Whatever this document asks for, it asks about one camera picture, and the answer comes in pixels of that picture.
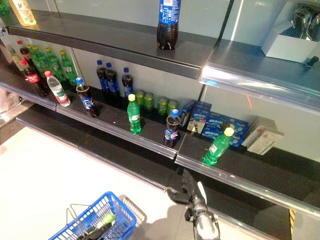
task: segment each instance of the soda can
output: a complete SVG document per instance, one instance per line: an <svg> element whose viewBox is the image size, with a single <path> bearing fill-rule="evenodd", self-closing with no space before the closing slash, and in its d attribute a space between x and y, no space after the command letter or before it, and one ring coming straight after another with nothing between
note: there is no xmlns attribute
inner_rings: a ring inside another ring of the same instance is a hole
<svg viewBox="0 0 320 240"><path fill-rule="evenodd" d="M163 116L166 114L168 105L168 99L164 96L160 97L158 100L158 113L160 116Z"/></svg>
<svg viewBox="0 0 320 240"><path fill-rule="evenodd" d="M168 103L168 107L166 108L166 114L170 115L172 109L178 109L178 102L176 100L170 100Z"/></svg>
<svg viewBox="0 0 320 240"><path fill-rule="evenodd" d="M152 111L154 109L154 95L150 92L144 95L144 109Z"/></svg>
<svg viewBox="0 0 320 240"><path fill-rule="evenodd" d="M136 93L135 93L135 100L136 100L136 102L139 104L139 106L142 106L142 107L143 107L144 102L145 102L144 97L145 97L145 92L144 92L144 91L142 91L142 90L136 91Z"/></svg>

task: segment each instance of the shopping basket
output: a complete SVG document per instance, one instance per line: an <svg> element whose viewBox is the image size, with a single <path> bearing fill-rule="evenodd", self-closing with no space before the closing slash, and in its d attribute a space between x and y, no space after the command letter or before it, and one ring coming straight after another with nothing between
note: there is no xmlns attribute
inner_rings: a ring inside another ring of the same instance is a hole
<svg viewBox="0 0 320 240"><path fill-rule="evenodd" d="M137 223L136 216L115 194L109 191L89 205L80 215L75 215L73 221L67 223L63 229L49 238L49 240L80 240L80 236L83 236L86 231L96 226L103 216L109 212L115 215L115 222L99 240L129 239Z"/></svg>

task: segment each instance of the white floor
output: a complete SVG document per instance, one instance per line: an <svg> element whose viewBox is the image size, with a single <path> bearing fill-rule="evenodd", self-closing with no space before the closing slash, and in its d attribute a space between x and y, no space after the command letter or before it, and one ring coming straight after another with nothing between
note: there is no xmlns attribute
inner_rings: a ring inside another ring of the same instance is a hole
<svg viewBox="0 0 320 240"><path fill-rule="evenodd" d="M185 207L165 192L27 127L0 145L0 239L49 239L66 224L70 204L92 204L108 191L146 213L136 240L194 239ZM220 229L222 240L257 239L227 222Z"/></svg>

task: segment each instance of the store shelf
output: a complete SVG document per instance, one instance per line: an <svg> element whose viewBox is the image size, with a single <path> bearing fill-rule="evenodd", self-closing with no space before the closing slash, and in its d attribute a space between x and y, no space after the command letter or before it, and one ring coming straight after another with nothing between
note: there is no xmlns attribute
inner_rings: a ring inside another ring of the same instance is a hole
<svg viewBox="0 0 320 240"><path fill-rule="evenodd" d="M9 34L69 46L197 79L216 38L179 32L175 50L157 47L153 26L53 12L34 26L12 24Z"/></svg>
<svg viewBox="0 0 320 240"><path fill-rule="evenodd" d="M201 83L320 112L320 62L266 57L261 48L222 40L202 71Z"/></svg>
<svg viewBox="0 0 320 240"><path fill-rule="evenodd" d="M6 64L4 60L0 61L0 87L48 109L56 110L56 98L52 92L46 97L37 95L35 89L26 82L18 68L15 65Z"/></svg>
<svg viewBox="0 0 320 240"><path fill-rule="evenodd" d="M230 147L215 166L203 163L212 140L187 133L175 162L230 186L320 218L320 163L273 148L264 156Z"/></svg>

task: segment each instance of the yellow bottle cap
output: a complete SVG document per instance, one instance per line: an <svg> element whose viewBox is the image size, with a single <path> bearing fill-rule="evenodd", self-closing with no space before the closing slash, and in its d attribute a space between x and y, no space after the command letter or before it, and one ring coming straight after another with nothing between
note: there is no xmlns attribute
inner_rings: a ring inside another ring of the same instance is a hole
<svg viewBox="0 0 320 240"><path fill-rule="evenodd" d="M134 95L134 94L129 94L128 99L129 99L130 102L133 102L133 101L136 100L136 95Z"/></svg>
<svg viewBox="0 0 320 240"><path fill-rule="evenodd" d="M235 130L231 127L227 127L224 130L224 135L226 135L227 137L231 137L234 133L235 133Z"/></svg>

